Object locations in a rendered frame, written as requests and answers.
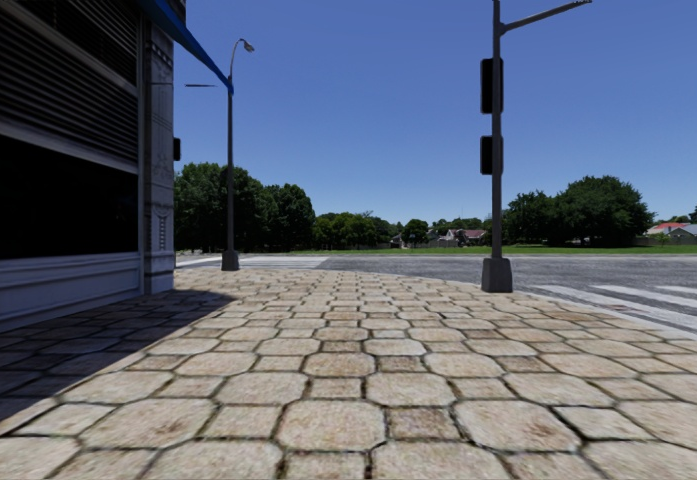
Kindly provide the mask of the grey street lamp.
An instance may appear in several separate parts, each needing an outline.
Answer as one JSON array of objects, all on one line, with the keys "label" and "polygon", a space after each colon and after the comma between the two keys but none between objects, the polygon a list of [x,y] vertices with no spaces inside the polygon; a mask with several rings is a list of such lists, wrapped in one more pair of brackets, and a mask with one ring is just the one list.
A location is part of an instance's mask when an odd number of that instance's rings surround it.
[{"label": "grey street lamp", "polygon": [[233,66],[236,50],[242,45],[247,52],[254,52],[254,46],[246,39],[235,41],[229,63],[228,81],[230,87],[227,93],[227,233],[226,249],[222,253],[221,269],[223,271],[238,271],[240,269],[239,255],[235,248],[235,179],[234,179],[234,150],[233,150]]}]

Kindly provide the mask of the traffic light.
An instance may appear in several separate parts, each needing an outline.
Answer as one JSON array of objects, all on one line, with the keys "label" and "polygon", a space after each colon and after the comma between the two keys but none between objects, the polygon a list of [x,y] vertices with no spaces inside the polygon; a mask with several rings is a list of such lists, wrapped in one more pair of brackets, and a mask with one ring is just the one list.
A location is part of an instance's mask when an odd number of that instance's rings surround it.
[{"label": "traffic light", "polygon": [[481,173],[491,178],[491,253],[483,261],[481,288],[488,293],[511,293],[513,274],[510,260],[503,256],[502,175],[504,142],[502,113],[504,108],[503,60],[501,37],[509,31],[558,15],[593,0],[573,0],[524,19],[504,23],[501,0],[492,0],[492,55],[481,61],[481,112],[491,117],[491,133],[480,139]]}]

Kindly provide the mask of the trees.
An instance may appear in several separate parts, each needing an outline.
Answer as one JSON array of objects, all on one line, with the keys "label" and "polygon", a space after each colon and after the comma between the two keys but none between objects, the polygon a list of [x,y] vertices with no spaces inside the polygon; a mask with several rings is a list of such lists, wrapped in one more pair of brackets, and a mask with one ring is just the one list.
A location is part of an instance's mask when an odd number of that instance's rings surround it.
[{"label": "trees", "polygon": [[[296,184],[265,185],[246,170],[234,171],[232,201],[227,169],[189,164],[174,177],[175,247],[220,252],[227,245],[227,215],[234,219],[235,246],[243,252],[358,250],[398,242],[419,247],[452,239],[459,246],[490,245],[490,219],[413,218],[393,224],[370,212],[316,214]],[[556,195],[540,190],[517,195],[501,214],[508,245],[626,247],[656,226],[642,195],[613,176],[586,176]]]}]

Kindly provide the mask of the pale grey stone building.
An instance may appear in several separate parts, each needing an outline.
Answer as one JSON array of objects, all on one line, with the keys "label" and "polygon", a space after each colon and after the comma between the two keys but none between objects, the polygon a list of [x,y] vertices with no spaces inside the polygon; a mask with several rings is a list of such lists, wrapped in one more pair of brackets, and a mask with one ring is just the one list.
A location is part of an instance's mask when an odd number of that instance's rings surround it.
[{"label": "pale grey stone building", "polygon": [[0,0],[0,332],[168,290],[187,0]]}]

